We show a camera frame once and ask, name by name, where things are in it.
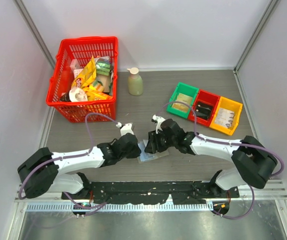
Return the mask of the grey card holder wallet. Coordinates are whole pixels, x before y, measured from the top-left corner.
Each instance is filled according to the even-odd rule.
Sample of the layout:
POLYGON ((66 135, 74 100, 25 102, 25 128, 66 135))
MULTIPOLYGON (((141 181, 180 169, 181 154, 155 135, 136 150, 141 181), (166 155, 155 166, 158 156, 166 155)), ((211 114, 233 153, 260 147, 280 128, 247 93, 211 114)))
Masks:
POLYGON ((139 163, 146 163, 152 160, 156 160, 159 158, 163 158, 169 155, 169 151, 166 150, 164 152, 157 152, 157 153, 147 153, 145 152, 145 147, 147 146, 148 141, 143 140, 138 143, 138 147, 141 150, 140 155, 137 157, 139 163))

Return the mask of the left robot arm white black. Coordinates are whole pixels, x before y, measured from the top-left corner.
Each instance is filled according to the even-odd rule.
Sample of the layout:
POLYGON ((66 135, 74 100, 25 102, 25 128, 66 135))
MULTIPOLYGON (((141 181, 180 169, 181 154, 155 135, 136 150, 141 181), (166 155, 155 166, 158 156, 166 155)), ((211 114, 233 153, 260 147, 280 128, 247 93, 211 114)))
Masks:
POLYGON ((21 180, 18 198, 34 199, 56 188, 85 199, 91 191, 87 180, 70 172, 113 166, 122 159, 135 159, 141 152, 137 137, 131 133, 86 150, 51 152, 48 147, 40 148, 17 169, 21 180))

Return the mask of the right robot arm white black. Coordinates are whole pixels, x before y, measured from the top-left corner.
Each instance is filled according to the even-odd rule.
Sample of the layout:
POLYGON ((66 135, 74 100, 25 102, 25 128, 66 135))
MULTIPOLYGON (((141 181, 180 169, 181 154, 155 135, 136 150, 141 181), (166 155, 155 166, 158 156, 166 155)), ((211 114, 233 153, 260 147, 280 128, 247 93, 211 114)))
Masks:
POLYGON ((158 154, 175 148, 182 154, 211 156, 233 163, 231 169, 218 170, 207 184, 207 191, 216 198, 242 185, 263 189, 278 164, 276 157, 252 136, 220 139, 184 131, 171 118, 155 115, 151 121, 156 128, 148 133, 146 153, 158 154))

